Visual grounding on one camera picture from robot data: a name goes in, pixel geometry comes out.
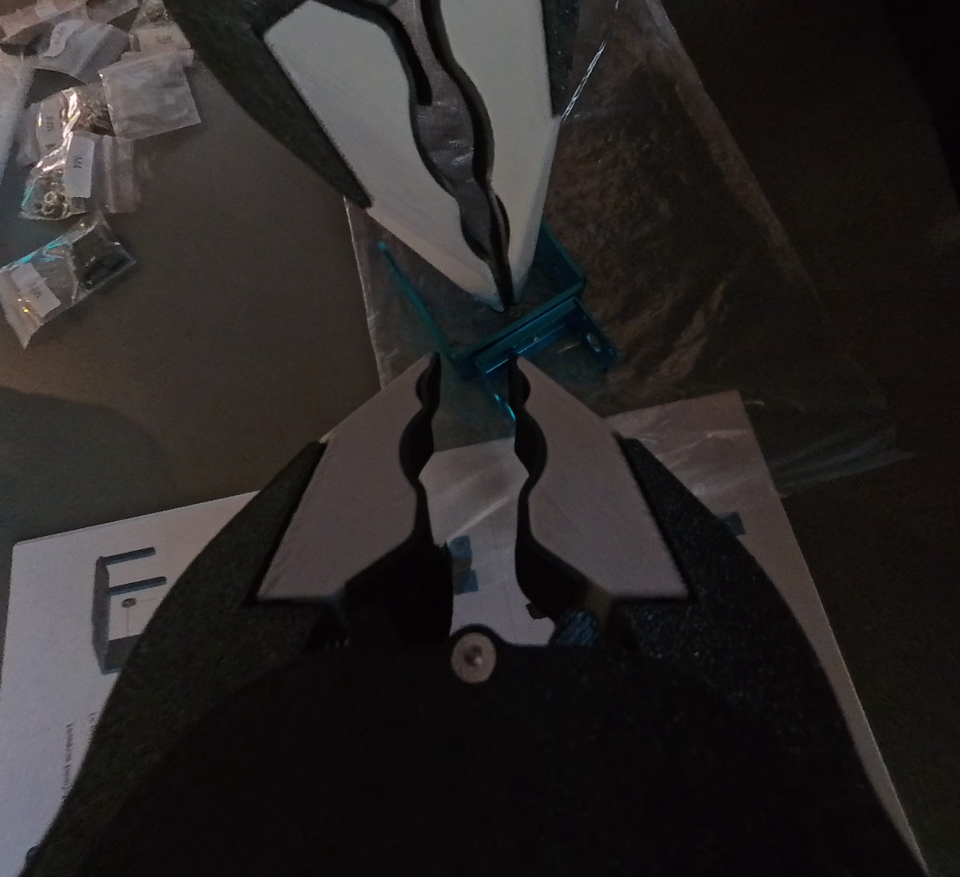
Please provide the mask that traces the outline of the small blue flanged metal bracket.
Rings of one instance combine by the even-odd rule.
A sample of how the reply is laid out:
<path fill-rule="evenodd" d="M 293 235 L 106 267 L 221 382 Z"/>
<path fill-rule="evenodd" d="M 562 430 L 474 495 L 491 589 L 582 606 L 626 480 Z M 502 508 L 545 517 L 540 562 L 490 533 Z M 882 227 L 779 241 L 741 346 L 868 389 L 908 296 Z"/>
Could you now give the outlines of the small blue flanged metal bracket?
<path fill-rule="evenodd" d="M 475 380 L 495 409 L 514 425 L 516 416 L 510 399 L 509 365 L 513 358 L 532 360 L 551 345 L 573 341 L 585 347 L 587 355 L 603 372 L 619 359 L 610 336 L 584 304 L 572 295 L 546 305 L 510 322 L 450 360 L 464 381 Z"/>

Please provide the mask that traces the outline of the white paper under plate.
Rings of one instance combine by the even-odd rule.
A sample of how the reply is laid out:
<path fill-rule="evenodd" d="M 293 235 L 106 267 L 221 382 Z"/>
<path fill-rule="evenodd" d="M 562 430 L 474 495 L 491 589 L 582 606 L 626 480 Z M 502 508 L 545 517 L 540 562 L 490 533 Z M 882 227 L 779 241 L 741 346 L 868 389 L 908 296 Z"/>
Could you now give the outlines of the white paper under plate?
<path fill-rule="evenodd" d="M 29 66 L 18 58 L 1 53 L 1 179 L 11 158 L 33 82 L 34 71 Z"/>

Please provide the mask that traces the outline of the large blue metal U bracket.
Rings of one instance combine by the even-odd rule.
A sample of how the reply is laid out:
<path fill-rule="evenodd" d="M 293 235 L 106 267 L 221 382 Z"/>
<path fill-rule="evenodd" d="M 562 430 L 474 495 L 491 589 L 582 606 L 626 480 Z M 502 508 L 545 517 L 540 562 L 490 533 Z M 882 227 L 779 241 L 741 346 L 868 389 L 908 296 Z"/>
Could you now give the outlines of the large blue metal U bracket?
<path fill-rule="evenodd" d="M 391 235 L 375 257 L 413 305 L 438 350 L 464 378 L 509 349 L 546 340 L 572 314 L 586 275 L 543 221 L 520 302 L 498 311 L 453 283 Z"/>

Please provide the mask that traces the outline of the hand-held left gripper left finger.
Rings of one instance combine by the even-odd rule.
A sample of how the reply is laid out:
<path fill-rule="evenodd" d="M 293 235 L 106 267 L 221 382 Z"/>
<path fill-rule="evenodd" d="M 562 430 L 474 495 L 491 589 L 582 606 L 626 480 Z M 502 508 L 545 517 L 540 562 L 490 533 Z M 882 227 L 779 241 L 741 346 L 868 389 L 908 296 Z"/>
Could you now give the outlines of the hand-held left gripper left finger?
<path fill-rule="evenodd" d="M 375 610 L 404 641 L 448 639 L 451 561 L 421 481 L 441 380 L 439 355 L 421 357 L 321 441 L 259 601 L 329 607 L 343 619 Z"/>

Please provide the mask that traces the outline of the white printed instruction sheet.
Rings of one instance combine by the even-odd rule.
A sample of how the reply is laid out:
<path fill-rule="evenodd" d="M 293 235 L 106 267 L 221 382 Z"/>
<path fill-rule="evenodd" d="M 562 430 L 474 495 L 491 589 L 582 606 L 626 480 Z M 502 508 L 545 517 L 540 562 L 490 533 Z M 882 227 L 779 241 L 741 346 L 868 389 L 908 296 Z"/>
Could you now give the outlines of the white printed instruction sheet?
<path fill-rule="evenodd" d="M 716 516 L 729 519 L 816 650 L 847 726 L 892 821 L 922 859 L 917 839 L 864 713 L 821 596 L 786 516 L 737 392 L 607 418 L 640 440 Z M 523 469 L 503 438 L 438 451 L 423 474 L 441 542 L 467 537 L 471 569 L 453 598 L 454 629 L 484 625 L 521 645 L 543 645 L 513 571 L 511 528 Z M 169 587 L 234 515 L 248 493 L 16 544 L 2 665 L 1 873 L 18 875 L 60 809 L 116 680 L 94 650 L 94 570 L 122 557 L 126 583 L 162 578 L 127 595 L 138 636 Z"/>

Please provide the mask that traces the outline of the clear plastic bag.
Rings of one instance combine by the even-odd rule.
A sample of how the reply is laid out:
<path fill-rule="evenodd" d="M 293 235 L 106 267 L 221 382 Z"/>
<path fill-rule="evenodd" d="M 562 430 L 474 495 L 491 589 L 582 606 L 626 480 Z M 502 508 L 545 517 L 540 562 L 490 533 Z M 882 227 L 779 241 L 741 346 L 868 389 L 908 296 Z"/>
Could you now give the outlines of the clear plastic bag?
<path fill-rule="evenodd" d="M 581 0 L 545 222 L 618 348 L 531 359 L 611 417 L 727 391 L 782 495 L 905 461 L 661 0 Z"/>

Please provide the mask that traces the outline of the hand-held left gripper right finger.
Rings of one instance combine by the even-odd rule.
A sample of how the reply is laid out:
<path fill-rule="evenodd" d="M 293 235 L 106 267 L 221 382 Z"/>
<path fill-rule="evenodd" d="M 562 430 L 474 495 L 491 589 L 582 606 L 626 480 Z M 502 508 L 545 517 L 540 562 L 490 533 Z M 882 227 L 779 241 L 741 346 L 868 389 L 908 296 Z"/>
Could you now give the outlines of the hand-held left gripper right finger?
<path fill-rule="evenodd" d="M 528 602 L 557 627 L 577 615 L 603 627 L 623 607 L 686 600 L 620 435 L 528 359 L 512 357 L 508 377 L 526 471 L 514 567 Z"/>

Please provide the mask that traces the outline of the pile of small screw bags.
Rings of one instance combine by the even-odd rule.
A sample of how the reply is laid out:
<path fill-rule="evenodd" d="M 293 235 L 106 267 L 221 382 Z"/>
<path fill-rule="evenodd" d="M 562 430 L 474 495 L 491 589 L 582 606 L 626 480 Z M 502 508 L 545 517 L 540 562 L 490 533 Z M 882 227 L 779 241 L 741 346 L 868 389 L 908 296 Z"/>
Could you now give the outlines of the pile of small screw bags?
<path fill-rule="evenodd" d="M 201 117 L 194 51 L 163 0 L 35 0 L 1 28 L 2 54 L 33 70 L 6 166 L 25 175 L 17 215 L 66 225 L 2 264 L 2 315 L 25 348 L 135 265 L 110 219 L 138 209 L 136 144 Z"/>

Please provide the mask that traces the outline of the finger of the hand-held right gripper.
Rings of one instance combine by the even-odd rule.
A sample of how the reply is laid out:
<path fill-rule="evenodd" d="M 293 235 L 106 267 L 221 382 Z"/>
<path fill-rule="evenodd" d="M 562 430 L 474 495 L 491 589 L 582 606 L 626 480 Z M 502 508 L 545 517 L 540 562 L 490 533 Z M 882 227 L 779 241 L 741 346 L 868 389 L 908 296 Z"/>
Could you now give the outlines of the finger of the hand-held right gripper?
<path fill-rule="evenodd" d="M 441 66 L 473 131 L 473 173 L 489 211 L 501 306 L 518 303 L 541 230 L 559 117 L 542 0 L 421 0 Z"/>
<path fill-rule="evenodd" d="M 429 157 L 417 112 L 431 88 L 390 8 L 397 0 L 305 0 L 265 44 L 358 181 L 368 215 L 493 309 L 500 289 Z"/>

